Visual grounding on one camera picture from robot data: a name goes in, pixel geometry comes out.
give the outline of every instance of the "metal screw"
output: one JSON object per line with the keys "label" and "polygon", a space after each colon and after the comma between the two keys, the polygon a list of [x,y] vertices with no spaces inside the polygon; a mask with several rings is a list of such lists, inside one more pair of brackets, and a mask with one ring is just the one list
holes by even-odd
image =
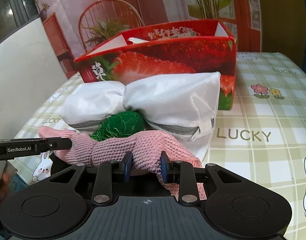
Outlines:
{"label": "metal screw", "polygon": [[184,195],[182,197],[182,200],[186,203],[192,203],[195,202],[197,200],[197,197],[194,195]]}
{"label": "metal screw", "polygon": [[94,197],[94,201],[97,203],[104,203],[109,200],[110,200],[109,196],[106,196],[106,195],[97,195]]}

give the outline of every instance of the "tablecloth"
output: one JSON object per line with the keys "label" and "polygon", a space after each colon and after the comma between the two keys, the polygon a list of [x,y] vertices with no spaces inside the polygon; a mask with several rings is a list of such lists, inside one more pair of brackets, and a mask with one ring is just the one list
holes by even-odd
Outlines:
{"label": "tablecloth", "polygon": [[[41,125],[68,126],[59,116],[66,97],[83,81],[68,80],[24,125],[16,138],[36,138]],[[306,240],[306,74],[280,53],[238,53],[233,109],[218,111],[202,162],[216,163],[285,197],[293,211],[285,234]],[[32,184],[43,157],[11,161]]]}

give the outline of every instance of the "green ball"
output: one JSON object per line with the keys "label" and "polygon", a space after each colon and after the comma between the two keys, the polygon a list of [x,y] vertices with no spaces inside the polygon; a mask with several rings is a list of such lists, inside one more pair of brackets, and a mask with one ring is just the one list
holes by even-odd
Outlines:
{"label": "green ball", "polygon": [[139,113],[126,111],[107,118],[90,137],[96,141],[104,141],[109,138],[125,138],[143,131],[144,127],[145,121]]}

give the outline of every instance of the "pink knitted fabric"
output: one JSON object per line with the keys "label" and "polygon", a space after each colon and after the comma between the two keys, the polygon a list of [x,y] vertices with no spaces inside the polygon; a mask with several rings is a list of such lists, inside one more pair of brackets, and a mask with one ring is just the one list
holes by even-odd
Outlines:
{"label": "pink knitted fabric", "polygon": [[[86,133],[64,129],[63,131],[42,126],[39,128],[39,136],[70,138],[72,148],[69,150],[57,150],[55,155],[68,164],[85,163],[89,167],[98,167],[102,162],[109,160],[121,161],[125,153],[133,153],[133,170],[131,175],[140,175],[153,172],[160,183],[168,189],[172,195],[178,197],[178,184],[164,184],[161,176],[160,157],[165,151],[171,161],[182,160],[192,163],[200,168],[201,162],[173,136],[163,131],[142,131],[127,138],[110,138],[105,141],[95,141]],[[203,184],[198,183],[200,199],[206,199]]]}

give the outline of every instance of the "yellow flower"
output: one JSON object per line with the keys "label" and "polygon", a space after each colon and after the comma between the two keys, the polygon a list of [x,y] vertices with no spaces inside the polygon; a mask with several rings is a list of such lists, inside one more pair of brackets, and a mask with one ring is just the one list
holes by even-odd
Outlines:
{"label": "yellow flower", "polygon": [[281,92],[280,92],[280,90],[278,90],[278,89],[271,88],[269,91],[270,91],[274,96],[278,96],[278,97],[281,96]]}

